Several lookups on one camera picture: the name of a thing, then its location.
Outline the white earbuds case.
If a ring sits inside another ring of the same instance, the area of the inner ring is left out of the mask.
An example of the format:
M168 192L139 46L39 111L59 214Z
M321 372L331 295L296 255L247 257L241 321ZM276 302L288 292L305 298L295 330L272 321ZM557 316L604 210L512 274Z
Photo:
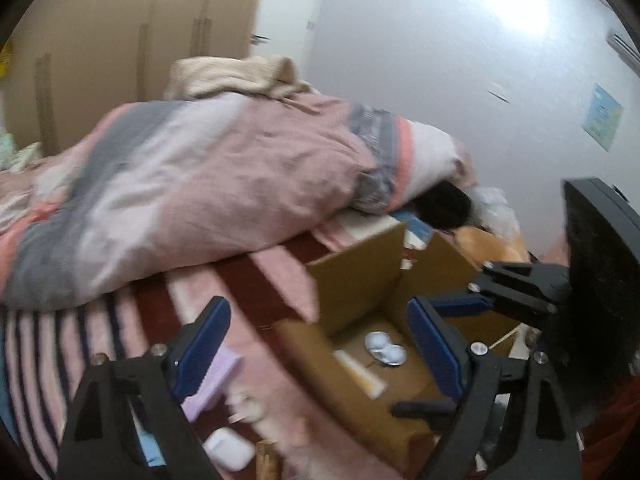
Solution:
M230 472L245 469L256 455L255 445L228 427L215 430L203 448L214 465Z

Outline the pink tape dispenser with tape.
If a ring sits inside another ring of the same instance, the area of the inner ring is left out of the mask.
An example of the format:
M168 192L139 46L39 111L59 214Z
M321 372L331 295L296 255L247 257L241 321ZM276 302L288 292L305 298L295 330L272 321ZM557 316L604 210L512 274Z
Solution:
M264 419L266 409L258 399L248 393L230 393L226 397L228 422L253 425Z

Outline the striped pink fleece blanket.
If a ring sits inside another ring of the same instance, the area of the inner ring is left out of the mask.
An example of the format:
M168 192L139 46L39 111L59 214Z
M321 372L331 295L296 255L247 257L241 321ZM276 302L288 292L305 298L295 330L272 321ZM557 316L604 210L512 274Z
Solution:
M80 307L7 310L4 363L24 468L12 479L222 479L231 445L190 416L203 398L255 468L268 450L311 479L413 478L432 452L430 428L368 398L337 349L311 352L288 340L321 337L320 272L347 288L349 322L370 314L408 275L405 227L348 210L268 249L157 273ZM262 438L269 439L268 448Z

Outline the brown wooden wardrobe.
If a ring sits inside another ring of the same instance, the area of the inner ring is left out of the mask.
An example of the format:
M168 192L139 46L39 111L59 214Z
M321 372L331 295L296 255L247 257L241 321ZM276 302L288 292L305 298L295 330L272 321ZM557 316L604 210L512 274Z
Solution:
M11 32L6 130L44 154L122 103L159 100L173 62L244 58L257 0L32 0Z

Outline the white wall switch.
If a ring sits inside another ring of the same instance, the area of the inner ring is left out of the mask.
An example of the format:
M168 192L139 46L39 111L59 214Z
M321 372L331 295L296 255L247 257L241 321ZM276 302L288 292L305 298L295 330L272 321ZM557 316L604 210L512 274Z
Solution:
M487 84L487 91L489 94L491 94L501 102L510 103L509 93L506 91L505 88L503 88L503 86L500 86L500 84L496 84L495 82L489 81Z

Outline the purple rectangular box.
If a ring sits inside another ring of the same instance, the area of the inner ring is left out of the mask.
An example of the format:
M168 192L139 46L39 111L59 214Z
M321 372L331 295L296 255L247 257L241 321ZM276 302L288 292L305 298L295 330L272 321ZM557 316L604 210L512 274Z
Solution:
M243 357L223 344L209 365L198 391L181 404L186 419L195 422L202 413L212 410L232 380L238 377L242 367Z

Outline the blue wall poster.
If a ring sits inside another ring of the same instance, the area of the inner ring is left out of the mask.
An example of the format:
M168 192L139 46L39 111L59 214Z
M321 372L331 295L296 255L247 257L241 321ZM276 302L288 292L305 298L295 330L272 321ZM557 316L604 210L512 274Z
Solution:
M593 88L593 94L582 124L582 130L605 151L611 151L617 129L622 120L624 107L616 101L600 84Z

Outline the cream fleece blanket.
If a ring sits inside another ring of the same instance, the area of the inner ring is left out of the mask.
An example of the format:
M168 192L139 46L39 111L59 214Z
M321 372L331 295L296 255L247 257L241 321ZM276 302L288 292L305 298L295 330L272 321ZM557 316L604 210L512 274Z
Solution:
M311 92L298 78L294 62L282 55L249 58L182 58L171 65L165 100L208 99L224 92L284 100Z

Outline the white tube in box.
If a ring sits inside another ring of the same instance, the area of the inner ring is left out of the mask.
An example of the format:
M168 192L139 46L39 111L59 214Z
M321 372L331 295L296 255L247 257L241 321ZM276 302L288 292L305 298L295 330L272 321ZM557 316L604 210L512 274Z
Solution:
M341 364L347 375L372 400L378 399L387 389L387 384L381 378L370 372L358 360L344 350L335 350L334 359Z

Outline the pink grey patchwork duvet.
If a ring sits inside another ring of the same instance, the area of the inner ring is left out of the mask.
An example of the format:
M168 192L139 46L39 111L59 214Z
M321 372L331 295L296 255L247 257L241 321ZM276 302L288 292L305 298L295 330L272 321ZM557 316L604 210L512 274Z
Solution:
M453 136L320 93L126 104L2 176L2 304L78 307L277 245L346 208L386 214L442 181L475 181Z

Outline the white air conditioner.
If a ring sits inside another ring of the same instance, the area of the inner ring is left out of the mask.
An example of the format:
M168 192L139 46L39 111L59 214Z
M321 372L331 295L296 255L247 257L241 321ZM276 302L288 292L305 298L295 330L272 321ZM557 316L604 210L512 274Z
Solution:
M629 67L633 70L640 68L639 53L634 50L634 47L627 44L619 34L610 30L606 37L606 42Z

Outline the white door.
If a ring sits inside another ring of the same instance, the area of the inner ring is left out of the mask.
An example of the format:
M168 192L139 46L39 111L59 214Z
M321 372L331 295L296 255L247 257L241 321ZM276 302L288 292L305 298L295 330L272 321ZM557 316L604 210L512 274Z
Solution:
M308 58L322 0L259 0L250 55L290 58L297 75L307 76Z

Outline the clear plastic bag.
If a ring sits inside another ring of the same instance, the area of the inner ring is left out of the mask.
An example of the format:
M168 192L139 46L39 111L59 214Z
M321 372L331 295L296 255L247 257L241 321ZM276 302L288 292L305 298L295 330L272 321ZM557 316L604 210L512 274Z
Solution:
M470 222L473 226L512 242L521 234L515 211L501 188L476 186L466 195L471 201Z

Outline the brown cardboard box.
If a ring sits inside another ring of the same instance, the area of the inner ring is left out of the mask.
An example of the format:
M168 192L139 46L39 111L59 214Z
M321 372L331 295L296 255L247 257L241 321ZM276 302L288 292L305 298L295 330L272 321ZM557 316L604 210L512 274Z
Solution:
M397 401L436 400L441 394L409 332L406 305L414 296L438 297L465 289L478 266L442 234L434 234L402 267L401 224L311 264L318 315L314 322L281 321L276 331L296 376L314 398L368 451L412 479L433 446L423 420L390 414ZM385 366L367 352L364 336L382 330L407 350L407 361ZM386 382L370 399L334 359L344 350Z

